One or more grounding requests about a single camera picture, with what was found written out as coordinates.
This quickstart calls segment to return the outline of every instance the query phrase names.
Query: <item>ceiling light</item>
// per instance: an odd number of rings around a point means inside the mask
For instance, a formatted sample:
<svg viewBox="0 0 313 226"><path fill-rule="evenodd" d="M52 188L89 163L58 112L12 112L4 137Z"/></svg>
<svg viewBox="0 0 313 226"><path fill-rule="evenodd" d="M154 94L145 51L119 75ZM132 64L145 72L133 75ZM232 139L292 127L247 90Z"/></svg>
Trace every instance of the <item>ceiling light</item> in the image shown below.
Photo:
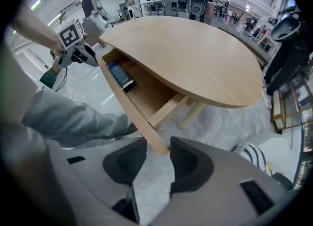
<svg viewBox="0 0 313 226"><path fill-rule="evenodd" d="M34 10L40 3L41 3L41 1L40 1L40 0L37 0L37 1L33 4L33 6L31 6L30 8L31 8L32 10Z"/></svg>
<svg viewBox="0 0 313 226"><path fill-rule="evenodd" d="M49 22L49 23L48 23L48 26L49 26L50 24L52 24L55 20L57 20L57 19L60 17L60 15L61 15L61 14L57 15L51 22Z"/></svg>

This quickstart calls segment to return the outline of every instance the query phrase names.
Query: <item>floor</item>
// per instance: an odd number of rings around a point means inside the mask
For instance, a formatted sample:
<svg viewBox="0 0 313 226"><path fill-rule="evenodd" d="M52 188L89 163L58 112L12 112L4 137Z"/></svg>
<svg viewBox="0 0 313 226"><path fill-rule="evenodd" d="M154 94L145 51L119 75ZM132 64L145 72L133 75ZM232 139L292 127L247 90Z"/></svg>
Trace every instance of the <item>floor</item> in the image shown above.
<svg viewBox="0 0 313 226"><path fill-rule="evenodd" d="M103 48L96 45L101 53ZM61 83L65 71L58 74L54 89ZM68 67L67 81L58 93L77 102L85 102L101 113L123 113L99 67L73 63ZM240 141L262 132L274 132L270 112L262 98L249 107L224 109L213 106L199 114L185 130L177 125L187 113L185 106L176 117L160 129L164 140L180 136L208 145L230 150ZM139 132L131 136L140 136ZM160 156L148 147L147 159L134 181L135 196L140 215L140 224L147 225L169 201L170 185L174 181L174 169L169 155Z"/></svg>

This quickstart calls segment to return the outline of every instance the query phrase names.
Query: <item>white cube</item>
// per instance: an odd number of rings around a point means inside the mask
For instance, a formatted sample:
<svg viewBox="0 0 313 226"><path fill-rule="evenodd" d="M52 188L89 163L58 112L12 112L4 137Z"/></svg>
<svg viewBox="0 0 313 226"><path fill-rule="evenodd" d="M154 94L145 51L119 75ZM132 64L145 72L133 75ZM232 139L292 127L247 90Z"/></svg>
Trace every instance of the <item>white cube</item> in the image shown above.
<svg viewBox="0 0 313 226"><path fill-rule="evenodd" d="M64 28L58 32L58 37L65 50L72 47L83 39L84 28L78 19L69 22Z"/></svg>

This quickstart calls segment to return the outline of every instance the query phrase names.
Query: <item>person in black shirt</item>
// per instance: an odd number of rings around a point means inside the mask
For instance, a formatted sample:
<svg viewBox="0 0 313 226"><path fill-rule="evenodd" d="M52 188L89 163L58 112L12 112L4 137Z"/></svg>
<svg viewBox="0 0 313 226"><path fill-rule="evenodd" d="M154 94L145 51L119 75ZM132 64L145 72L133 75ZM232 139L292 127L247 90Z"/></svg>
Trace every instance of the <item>person in black shirt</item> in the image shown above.
<svg viewBox="0 0 313 226"><path fill-rule="evenodd" d="M82 0L82 8L86 19L90 19L101 34L104 33L106 28L100 18L95 0Z"/></svg>

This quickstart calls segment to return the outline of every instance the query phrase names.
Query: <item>drawer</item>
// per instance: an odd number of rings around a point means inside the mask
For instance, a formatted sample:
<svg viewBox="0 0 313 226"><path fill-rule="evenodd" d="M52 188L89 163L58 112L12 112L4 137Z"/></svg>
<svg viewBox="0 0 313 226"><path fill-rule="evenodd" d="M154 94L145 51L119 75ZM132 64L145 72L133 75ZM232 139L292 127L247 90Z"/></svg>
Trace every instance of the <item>drawer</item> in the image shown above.
<svg viewBox="0 0 313 226"><path fill-rule="evenodd" d="M167 154L168 146L156 129L175 115L188 97L163 84L116 49L108 47L106 51L96 58L117 100L147 142L160 154ZM134 79L136 86L125 92L107 67L111 62L117 62Z"/></svg>

